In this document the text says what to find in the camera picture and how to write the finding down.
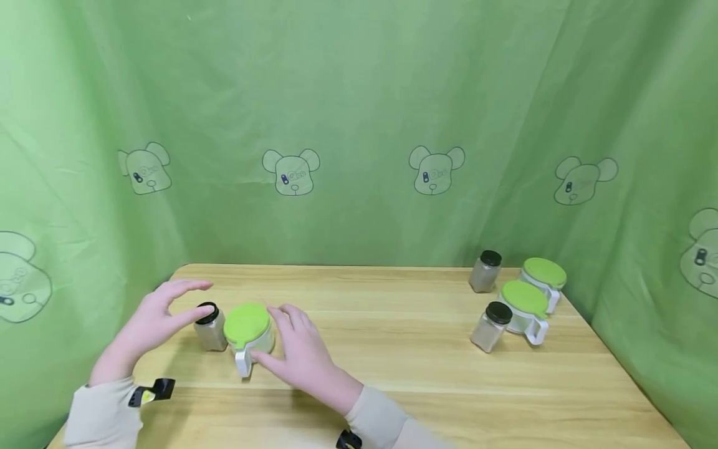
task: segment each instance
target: hand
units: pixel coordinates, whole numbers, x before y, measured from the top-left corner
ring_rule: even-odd
[[[172,301],[191,290],[208,290],[212,282],[173,280],[160,285],[140,302],[127,324],[97,361],[90,386],[125,379],[132,375],[137,361],[157,348],[177,331],[209,315],[212,306],[196,307],[179,315],[169,313]]]
[[[327,346],[307,314],[293,305],[267,307],[284,343],[284,360],[252,351],[252,357],[290,386],[346,415],[363,385],[334,365]]]

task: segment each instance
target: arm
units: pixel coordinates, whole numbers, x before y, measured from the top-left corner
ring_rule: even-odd
[[[252,357],[275,376],[343,415],[363,449],[450,448],[376,389],[332,362],[306,313],[292,305],[268,307],[284,343],[285,360],[258,351]]]
[[[170,281],[147,295],[132,318],[97,360],[90,381],[76,391],[65,429],[67,449],[134,449],[142,428],[139,408],[129,401],[137,385],[132,371],[148,351],[178,330],[213,311],[198,307],[172,316],[172,301],[190,290],[207,290],[206,281]]]

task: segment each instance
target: green backdrop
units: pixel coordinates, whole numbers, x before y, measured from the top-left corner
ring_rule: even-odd
[[[0,448],[188,262],[551,258],[718,439],[718,1],[0,0]]]

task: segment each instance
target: wood grain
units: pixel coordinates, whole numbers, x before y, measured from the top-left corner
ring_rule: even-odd
[[[174,277],[215,286],[172,310],[295,304],[339,366],[457,448],[688,448],[565,298],[541,347],[511,334],[490,355],[474,347],[468,336],[496,293],[475,294],[469,272],[193,264]],[[517,276],[504,269],[499,285]],[[170,401],[143,408],[139,448],[333,448],[345,425],[260,366],[241,381],[229,351],[202,351],[191,327],[147,354],[136,377],[177,380]],[[61,434],[51,449],[63,447]]]

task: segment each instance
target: white container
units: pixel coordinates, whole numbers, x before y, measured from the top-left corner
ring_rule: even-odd
[[[255,361],[251,349],[270,353],[274,349],[274,330],[266,307],[242,304],[227,315],[224,335],[234,353],[234,363],[242,379],[252,374]]]
[[[499,292],[498,300],[510,307],[513,313],[506,330],[524,334],[534,346],[544,342],[549,331],[549,323],[546,321],[549,302],[538,287],[518,280],[509,281]]]
[[[269,326],[259,338],[247,343],[243,348],[237,349],[233,343],[230,343],[239,377],[245,379],[252,374],[252,365],[254,365],[256,361],[249,353],[250,349],[270,353],[274,349],[274,343],[274,330],[272,326]]]
[[[518,278],[538,287],[549,301],[546,313],[554,312],[561,299],[561,289],[566,285],[567,276],[563,268],[550,260],[532,257],[523,263]]]

